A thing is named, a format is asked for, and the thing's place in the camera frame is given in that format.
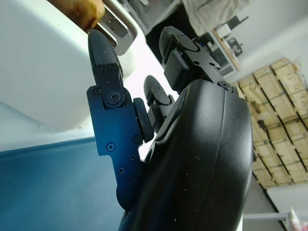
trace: bolt head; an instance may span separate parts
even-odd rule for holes
[[[139,135],[136,135],[136,136],[133,137],[133,142],[135,144],[138,144],[138,143],[142,142],[142,139],[141,139],[141,137]]]
[[[117,104],[121,99],[121,96],[119,94],[119,92],[117,91],[112,91],[110,93],[108,93],[107,95],[107,101],[110,103],[110,104]]]
[[[115,145],[114,143],[108,143],[108,144],[106,145],[106,149],[107,149],[107,151],[109,151],[109,152],[113,152],[113,151],[115,150],[115,148],[116,148],[116,145]]]
[[[131,161],[135,161],[135,160],[136,160],[136,155],[131,155],[131,156],[130,156],[130,160],[131,160]]]
[[[121,168],[119,168],[118,170],[117,170],[117,172],[118,172],[118,174],[120,174],[120,175],[123,175],[124,174],[124,168],[123,167],[121,167]]]
[[[94,88],[92,91],[93,95],[100,95],[101,94],[101,89],[99,88]]]

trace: white wall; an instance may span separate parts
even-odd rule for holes
[[[244,214],[274,213],[257,180],[252,177]],[[243,220],[243,231],[282,231],[278,221]]]
[[[308,221],[308,184],[270,188],[267,192],[279,212],[290,212],[292,207]]]
[[[238,13],[240,19],[249,18],[237,26],[232,35],[243,43],[242,57],[292,26],[308,12],[307,0],[255,0]]]
[[[301,57],[302,73],[308,77],[308,14],[292,26],[277,33],[267,42],[256,47],[249,54],[239,56],[241,71],[230,78],[235,82],[255,70],[286,57],[294,61]]]

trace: blue surface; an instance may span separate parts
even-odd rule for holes
[[[1,231],[117,231],[123,212],[94,138],[0,153]]]

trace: robotic hand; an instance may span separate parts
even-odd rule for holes
[[[159,41],[165,76],[180,96],[147,77],[148,105],[132,101],[107,38],[89,33],[96,86],[87,91],[99,155],[113,160],[119,231],[236,230],[252,172],[248,107],[219,65],[173,27]],[[138,147],[157,132],[142,162]]]

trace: wooden crate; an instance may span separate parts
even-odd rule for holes
[[[282,126],[268,129],[268,132],[273,144],[288,140],[287,133]]]
[[[276,113],[269,103],[256,105],[248,102],[248,107],[256,120],[263,120],[267,128],[276,127],[280,124]]]
[[[294,71],[289,71],[287,66],[279,70],[278,73],[277,79],[280,80],[289,95],[305,89],[305,85],[298,74]]]
[[[270,100],[283,122],[297,118],[297,114],[286,95],[280,95]]]
[[[260,128],[257,119],[253,115],[251,115],[251,122],[254,145],[264,144],[264,142],[269,140],[266,132]]]
[[[264,170],[266,169],[263,162],[261,161],[261,158],[257,156],[256,161],[253,162],[252,170],[257,171],[257,170]]]
[[[293,120],[284,126],[293,141],[308,136],[308,131],[300,120]]]
[[[254,171],[254,174],[263,188],[266,189],[276,185],[274,179],[270,176],[266,169]]]
[[[277,81],[277,78],[272,73],[269,67],[264,67],[256,71],[254,73],[254,76],[269,99],[272,99],[284,93],[283,89],[281,88],[281,85]]]
[[[302,163],[294,163],[286,166],[290,176],[292,177],[295,183],[308,181],[308,174],[305,171]]]
[[[305,123],[306,127],[308,128],[308,117],[304,118],[303,120],[304,120],[304,123]]]
[[[262,160],[267,168],[282,166],[282,163],[276,153],[268,156],[263,156],[262,154],[260,154],[260,156],[262,156]]]
[[[288,94],[305,89],[303,81],[294,71],[293,65],[288,59],[281,59],[273,63],[271,67]]]
[[[303,160],[306,167],[308,167],[308,158]]]
[[[285,164],[293,164],[299,161],[295,147],[291,144],[283,127],[269,129],[269,138],[272,141],[278,155]]]
[[[281,166],[282,163],[278,158],[275,150],[268,144],[256,146],[258,155],[262,158],[267,168]]]
[[[302,159],[308,158],[308,132],[300,120],[285,124],[285,128]]]
[[[292,64],[291,61],[287,58],[281,58],[279,60],[277,60],[276,62],[272,63],[270,66],[271,68],[273,68],[274,70],[277,70],[283,66],[286,66],[288,64]]]
[[[285,165],[294,164],[299,161],[294,146],[290,141],[276,143],[274,147]]]
[[[302,159],[308,158],[308,137],[293,141],[295,148],[297,149]]]
[[[269,171],[272,174],[273,179],[276,181],[277,185],[288,185],[291,184],[291,177],[290,175],[286,172],[285,168],[280,166],[280,167],[271,167]]]
[[[252,75],[239,81],[239,86],[249,102],[266,103],[267,99]]]
[[[300,90],[290,94],[290,98],[295,106],[295,110],[301,116],[305,116],[308,113],[308,91],[306,89]]]

